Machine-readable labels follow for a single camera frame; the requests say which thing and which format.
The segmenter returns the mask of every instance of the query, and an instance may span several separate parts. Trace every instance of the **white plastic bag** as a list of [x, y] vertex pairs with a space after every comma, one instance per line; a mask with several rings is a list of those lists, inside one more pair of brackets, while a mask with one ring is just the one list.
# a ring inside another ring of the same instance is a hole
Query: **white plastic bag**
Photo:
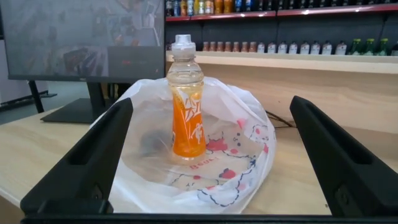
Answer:
[[191, 166], [169, 161], [167, 80], [140, 80], [119, 100], [125, 98], [134, 112], [109, 197], [115, 212], [242, 212], [268, 175], [276, 147], [275, 129], [250, 92], [205, 78], [206, 157]]

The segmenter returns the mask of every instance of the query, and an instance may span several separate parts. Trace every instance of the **wooden desk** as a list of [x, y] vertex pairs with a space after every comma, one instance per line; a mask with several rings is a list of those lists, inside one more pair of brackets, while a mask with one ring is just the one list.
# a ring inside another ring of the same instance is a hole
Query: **wooden desk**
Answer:
[[[0, 126], [0, 196], [9, 207], [18, 207], [25, 194], [88, 130], [87, 125], [42, 123], [39, 118], [47, 113]], [[398, 170], [398, 134], [348, 131]], [[244, 213], [330, 214], [297, 130], [277, 129], [277, 140], [274, 166]], [[0, 209], [0, 217], [4, 217], [2, 210], [7, 211]]]

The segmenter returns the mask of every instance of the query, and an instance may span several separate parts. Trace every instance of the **green bottle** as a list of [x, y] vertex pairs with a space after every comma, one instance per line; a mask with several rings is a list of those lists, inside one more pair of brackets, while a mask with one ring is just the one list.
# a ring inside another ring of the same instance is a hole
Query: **green bottle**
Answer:
[[387, 56], [387, 42], [388, 42], [387, 38], [380, 40], [380, 51], [377, 54], [378, 56]]
[[374, 39], [366, 40], [365, 50], [363, 55], [374, 55]]
[[349, 52], [350, 55], [360, 55], [360, 53], [359, 53], [360, 43], [361, 43], [361, 39], [354, 39], [353, 45], [352, 45], [351, 50]]

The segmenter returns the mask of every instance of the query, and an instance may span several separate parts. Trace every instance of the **monitor stand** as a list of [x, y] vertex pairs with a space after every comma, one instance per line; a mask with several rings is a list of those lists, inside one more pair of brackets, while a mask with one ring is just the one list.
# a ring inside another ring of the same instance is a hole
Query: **monitor stand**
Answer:
[[91, 124], [110, 106], [105, 100], [100, 83], [87, 83], [90, 98], [80, 98], [50, 113], [41, 120], [44, 122]]

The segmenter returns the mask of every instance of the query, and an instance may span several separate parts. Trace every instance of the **computer monitor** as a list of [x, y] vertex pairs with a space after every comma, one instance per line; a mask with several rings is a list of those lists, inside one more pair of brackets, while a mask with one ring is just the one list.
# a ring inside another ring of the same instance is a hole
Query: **computer monitor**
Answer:
[[1, 0], [9, 79], [87, 82], [42, 118], [92, 123], [107, 109], [100, 83], [165, 77], [163, 0]]

